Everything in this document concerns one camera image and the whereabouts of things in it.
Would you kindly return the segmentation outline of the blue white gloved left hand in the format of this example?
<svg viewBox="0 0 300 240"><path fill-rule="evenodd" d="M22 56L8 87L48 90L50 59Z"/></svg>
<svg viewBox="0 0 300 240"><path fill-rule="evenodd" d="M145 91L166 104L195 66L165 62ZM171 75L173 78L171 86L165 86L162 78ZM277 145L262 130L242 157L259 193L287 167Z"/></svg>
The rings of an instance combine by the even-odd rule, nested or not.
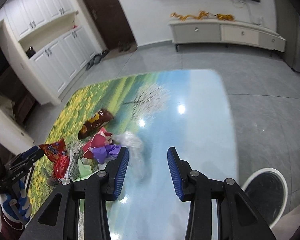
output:
<svg viewBox="0 0 300 240"><path fill-rule="evenodd" d="M5 217L12 222L26 224L31 218L32 205L21 180L18 182L17 198L6 193L0 194L0 205Z"/></svg>

